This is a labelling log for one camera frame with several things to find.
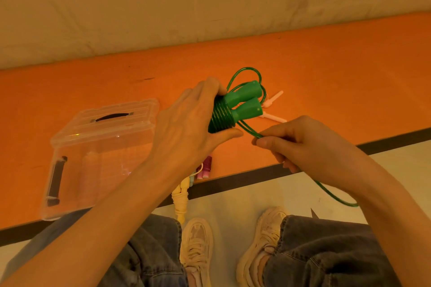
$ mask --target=shoe sole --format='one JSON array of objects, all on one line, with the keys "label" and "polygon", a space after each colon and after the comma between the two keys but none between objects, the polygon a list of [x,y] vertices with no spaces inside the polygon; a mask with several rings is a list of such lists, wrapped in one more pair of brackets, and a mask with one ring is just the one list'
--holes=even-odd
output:
[{"label": "shoe sole", "polygon": [[189,227],[193,227],[196,223],[202,224],[202,226],[205,228],[205,232],[207,233],[208,241],[209,241],[207,283],[205,285],[202,284],[202,287],[211,287],[211,280],[209,279],[209,268],[211,267],[211,259],[213,258],[214,237],[213,237],[213,231],[211,230],[211,227],[209,226],[208,222],[205,219],[193,218],[186,224],[183,230],[183,235],[181,237],[181,249],[182,249],[183,241],[187,240],[188,234],[190,233],[191,228],[189,229]]},{"label": "shoe sole", "polygon": [[250,287],[247,283],[247,279],[245,278],[245,274],[244,274],[245,266],[247,265],[247,261],[250,258],[250,254],[253,252],[253,250],[256,247],[255,245],[259,241],[259,238],[261,235],[260,231],[262,229],[262,223],[265,220],[265,218],[268,217],[272,212],[283,212],[286,215],[288,215],[288,212],[284,210],[282,207],[268,208],[263,214],[261,214],[261,216],[257,220],[253,242],[251,243],[250,247],[247,249],[247,251],[245,251],[243,256],[238,261],[236,274],[237,274],[237,283],[240,285],[240,287]]}]

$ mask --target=green jump rope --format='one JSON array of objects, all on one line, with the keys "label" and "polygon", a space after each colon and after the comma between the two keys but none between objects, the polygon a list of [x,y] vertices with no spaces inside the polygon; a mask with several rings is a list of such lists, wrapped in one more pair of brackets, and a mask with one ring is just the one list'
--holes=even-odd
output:
[{"label": "green jump rope", "polygon": [[[245,70],[252,70],[259,78],[258,81],[241,83],[230,89],[234,79]],[[262,86],[262,76],[253,67],[244,67],[236,72],[227,86],[228,93],[224,96],[217,96],[214,99],[214,110],[209,122],[208,132],[216,133],[224,129],[235,127],[238,124],[244,131],[254,137],[261,138],[261,134],[251,128],[244,120],[254,118],[263,114],[262,104],[266,100],[266,90]],[[316,184],[324,190],[330,197],[349,207],[357,207],[358,203],[346,202],[332,192],[330,192],[320,181]]]}]

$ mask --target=hand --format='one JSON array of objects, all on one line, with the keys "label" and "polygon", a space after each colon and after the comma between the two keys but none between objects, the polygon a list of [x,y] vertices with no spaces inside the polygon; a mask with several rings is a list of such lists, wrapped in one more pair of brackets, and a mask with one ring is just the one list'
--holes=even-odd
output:
[{"label": "hand", "polygon": [[271,150],[292,173],[303,170],[312,179],[354,192],[375,162],[319,121],[302,116],[272,126],[253,144]]},{"label": "hand", "polygon": [[175,173],[178,184],[221,143],[243,132],[237,128],[215,134],[208,132],[214,98],[226,94],[226,88],[214,77],[186,89],[166,110],[157,116],[153,147],[146,160]]}]

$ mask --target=shoe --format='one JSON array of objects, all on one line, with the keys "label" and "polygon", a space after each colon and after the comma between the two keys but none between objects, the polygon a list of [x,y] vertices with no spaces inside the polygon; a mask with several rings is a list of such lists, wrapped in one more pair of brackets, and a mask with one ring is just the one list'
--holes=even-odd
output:
[{"label": "shoe", "polygon": [[267,209],[259,218],[254,239],[240,258],[237,266],[237,282],[240,287],[260,287],[257,267],[260,259],[272,254],[280,239],[280,225],[288,212],[282,207]]},{"label": "shoe", "polygon": [[205,219],[194,218],[183,229],[180,262],[197,286],[211,287],[209,264],[213,256],[213,232]]}]

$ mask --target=pant leg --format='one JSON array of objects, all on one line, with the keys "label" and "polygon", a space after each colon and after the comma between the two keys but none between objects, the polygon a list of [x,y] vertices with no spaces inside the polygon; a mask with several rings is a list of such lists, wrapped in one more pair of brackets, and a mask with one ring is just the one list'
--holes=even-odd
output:
[{"label": "pant leg", "polygon": [[401,287],[369,225],[290,215],[263,271],[266,287]]},{"label": "pant leg", "polygon": [[[35,236],[10,262],[3,280],[48,246],[88,210],[70,213]],[[179,261],[181,225],[151,214],[121,250],[100,281],[100,287],[186,287],[187,274]]]}]

